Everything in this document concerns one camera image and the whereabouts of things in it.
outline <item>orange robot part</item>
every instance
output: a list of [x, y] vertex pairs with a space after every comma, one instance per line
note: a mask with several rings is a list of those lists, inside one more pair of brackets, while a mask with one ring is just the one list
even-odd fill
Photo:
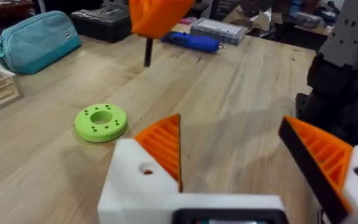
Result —
[[[284, 116], [283, 123], [285, 122], [289, 123], [292, 127], [298, 139], [303, 143], [326, 180], [340, 198], [345, 209], [351, 212], [352, 208], [347, 199], [343, 196], [342, 191], [353, 147], [336, 136], [298, 119]], [[292, 145], [290, 141], [284, 142], [290, 151], [294, 150], [290, 149]]]
[[178, 182], [181, 191], [180, 115], [157, 121], [135, 140]]
[[194, 0], [129, 0], [132, 32], [159, 39], [186, 14]]

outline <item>green 3d printed disc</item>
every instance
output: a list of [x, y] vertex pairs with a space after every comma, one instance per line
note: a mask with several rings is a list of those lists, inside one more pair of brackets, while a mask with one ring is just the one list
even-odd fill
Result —
[[127, 115], [116, 105], [91, 105], [77, 114], [74, 125], [81, 138], [91, 142], [106, 142], [124, 134]]

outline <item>wooden table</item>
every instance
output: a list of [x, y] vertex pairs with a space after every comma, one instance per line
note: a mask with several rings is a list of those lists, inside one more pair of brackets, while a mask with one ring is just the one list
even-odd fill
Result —
[[89, 143], [73, 128], [96, 103], [127, 112], [125, 137], [180, 113], [185, 192], [279, 194], [292, 224], [316, 223], [310, 190], [277, 135], [295, 95], [309, 92], [312, 50], [246, 36], [215, 55], [155, 41], [143, 69], [143, 38], [82, 39], [20, 77], [25, 98], [0, 110], [0, 223], [97, 223], [115, 142]]

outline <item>teal zipper pouch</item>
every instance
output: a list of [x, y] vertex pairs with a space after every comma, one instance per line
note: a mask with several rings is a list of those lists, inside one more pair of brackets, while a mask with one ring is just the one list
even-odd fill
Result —
[[51, 11], [28, 18], [0, 36], [0, 64], [21, 74], [34, 74], [81, 46], [70, 18]]

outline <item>blue screwdriver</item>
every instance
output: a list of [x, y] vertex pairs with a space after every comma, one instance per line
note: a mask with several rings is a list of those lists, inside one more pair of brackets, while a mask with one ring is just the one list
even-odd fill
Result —
[[219, 50], [219, 41], [214, 38], [175, 31], [167, 33], [161, 38], [161, 41], [208, 53]]

